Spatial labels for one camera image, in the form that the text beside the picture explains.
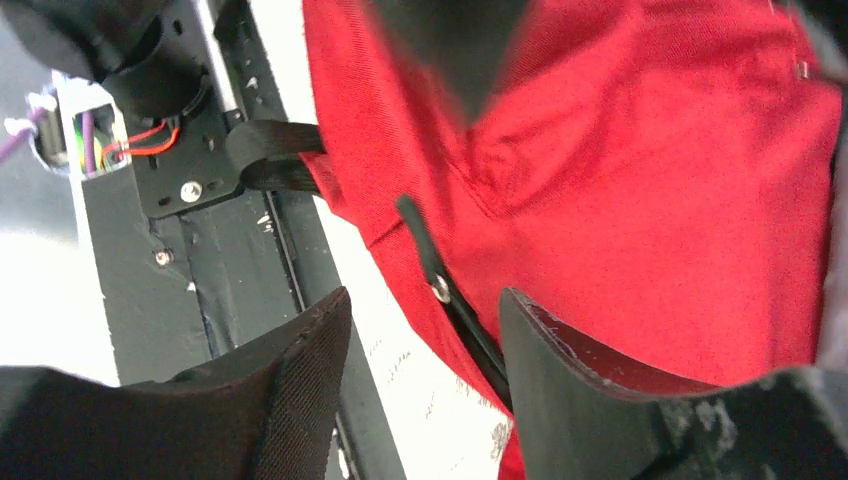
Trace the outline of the red student backpack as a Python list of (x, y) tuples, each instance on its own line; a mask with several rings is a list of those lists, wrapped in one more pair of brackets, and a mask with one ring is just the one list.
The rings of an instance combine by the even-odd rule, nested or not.
[(253, 146), (354, 225), (512, 429), (515, 289), (718, 388), (847, 376), (843, 1), (306, 1), (317, 121)]

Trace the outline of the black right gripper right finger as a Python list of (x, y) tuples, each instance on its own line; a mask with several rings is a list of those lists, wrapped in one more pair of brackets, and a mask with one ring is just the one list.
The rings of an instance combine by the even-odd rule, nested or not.
[(729, 388), (639, 362), (515, 289), (501, 295), (530, 479), (843, 479), (847, 376), (796, 367)]

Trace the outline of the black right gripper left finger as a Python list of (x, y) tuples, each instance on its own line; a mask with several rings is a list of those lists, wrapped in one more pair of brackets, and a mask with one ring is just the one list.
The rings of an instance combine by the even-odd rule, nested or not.
[(1, 371), (5, 479), (321, 479), (352, 326), (344, 288), (165, 382)]

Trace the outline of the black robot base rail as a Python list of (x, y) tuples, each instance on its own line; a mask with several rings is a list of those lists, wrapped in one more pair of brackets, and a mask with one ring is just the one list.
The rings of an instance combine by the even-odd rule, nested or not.
[[(5, 1), (5, 25), (55, 73), (120, 383), (165, 382), (342, 288), (292, 152), (253, 146), (285, 110), (246, 1)], [(90, 111), (161, 153), (93, 161)], [(404, 469), (352, 320), (321, 479)]]

